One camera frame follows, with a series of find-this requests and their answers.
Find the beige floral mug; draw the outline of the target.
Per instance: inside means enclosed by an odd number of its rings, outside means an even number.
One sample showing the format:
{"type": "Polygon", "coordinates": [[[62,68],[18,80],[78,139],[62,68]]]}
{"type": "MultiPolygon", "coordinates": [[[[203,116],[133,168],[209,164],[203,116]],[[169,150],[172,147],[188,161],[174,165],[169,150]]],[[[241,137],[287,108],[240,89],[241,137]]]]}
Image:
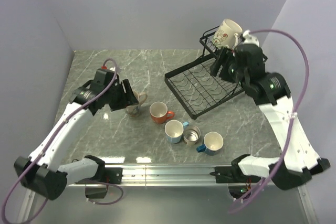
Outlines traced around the beige floral mug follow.
{"type": "Polygon", "coordinates": [[[126,115],[128,115],[129,117],[137,117],[140,114],[140,110],[141,110],[141,105],[147,100],[148,98],[148,94],[146,92],[136,92],[135,90],[133,90],[133,94],[135,95],[135,97],[137,98],[138,104],[137,105],[131,105],[126,107],[125,109],[125,113],[126,115]]]}

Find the green inside floral mug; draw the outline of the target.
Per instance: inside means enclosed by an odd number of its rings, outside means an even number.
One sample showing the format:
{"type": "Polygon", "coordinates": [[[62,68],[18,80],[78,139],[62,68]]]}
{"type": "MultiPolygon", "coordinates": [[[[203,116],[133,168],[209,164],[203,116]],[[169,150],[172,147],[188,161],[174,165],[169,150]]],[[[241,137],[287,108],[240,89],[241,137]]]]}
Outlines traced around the green inside floral mug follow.
{"type": "Polygon", "coordinates": [[[233,49],[238,45],[239,37],[243,29],[231,19],[224,19],[215,32],[212,43],[217,49],[233,49]]]}

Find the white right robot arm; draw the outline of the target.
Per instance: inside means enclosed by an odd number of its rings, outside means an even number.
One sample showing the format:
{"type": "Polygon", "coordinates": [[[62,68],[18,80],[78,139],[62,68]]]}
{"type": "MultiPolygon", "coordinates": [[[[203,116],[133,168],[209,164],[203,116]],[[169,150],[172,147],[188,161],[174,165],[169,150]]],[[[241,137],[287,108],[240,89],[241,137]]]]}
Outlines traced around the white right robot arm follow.
{"type": "Polygon", "coordinates": [[[320,157],[311,146],[294,111],[293,99],[284,77],[267,72],[267,57],[255,44],[241,44],[235,49],[217,52],[210,67],[212,76],[236,83],[253,99],[268,120],[281,147],[283,158],[261,158],[241,155],[228,169],[215,169],[218,178],[230,183],[242,183],[252,178],[271,177],[281,190],[307,183],[316,174],[330,168],[330,162],[320,157]]]}

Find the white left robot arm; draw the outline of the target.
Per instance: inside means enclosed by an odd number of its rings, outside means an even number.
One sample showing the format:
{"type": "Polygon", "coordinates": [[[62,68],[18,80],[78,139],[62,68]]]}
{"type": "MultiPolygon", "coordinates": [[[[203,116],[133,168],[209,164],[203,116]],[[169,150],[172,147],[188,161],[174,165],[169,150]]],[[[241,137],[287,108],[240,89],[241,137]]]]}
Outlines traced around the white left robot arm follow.
{"type": "Polygon", "coordinates": [[[111,111],[137,105],[128,79],[99,68],[95,77],[77,88],[62,117],[45,140],[29,155],[19,157],[14,169],[20,183],[48,200],[57,199],[68,185],[89,179],[100,183],[105,179],[105,162],[95,156],[61,165],[63,156],[81,129],[95,114],[108,105],[111,111]]]}

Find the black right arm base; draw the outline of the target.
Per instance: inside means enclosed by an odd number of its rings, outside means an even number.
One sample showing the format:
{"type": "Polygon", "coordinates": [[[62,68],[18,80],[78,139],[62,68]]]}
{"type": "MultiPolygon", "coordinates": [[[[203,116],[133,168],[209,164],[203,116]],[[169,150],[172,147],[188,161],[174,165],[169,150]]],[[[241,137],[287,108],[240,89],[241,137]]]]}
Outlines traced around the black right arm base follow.
{"type": "Polygon", "coordinates": [[[231,166],[216,166],[209,174],[215,177],[215,182],[217,184],[231,184],[237,182],[237,179],[232,173],[231,166]]]}

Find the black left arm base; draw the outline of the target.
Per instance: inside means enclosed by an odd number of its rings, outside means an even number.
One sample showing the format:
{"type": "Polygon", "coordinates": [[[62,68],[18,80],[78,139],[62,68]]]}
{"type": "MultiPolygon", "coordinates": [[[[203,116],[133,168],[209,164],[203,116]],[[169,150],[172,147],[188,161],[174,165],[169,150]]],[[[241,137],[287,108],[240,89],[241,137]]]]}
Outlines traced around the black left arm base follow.
{"type": "Polygon", "coordinates": [[[98,181],[119,185],[121,184],[122,176],[123,176],[123,168],[105,167],[98,181]]]}

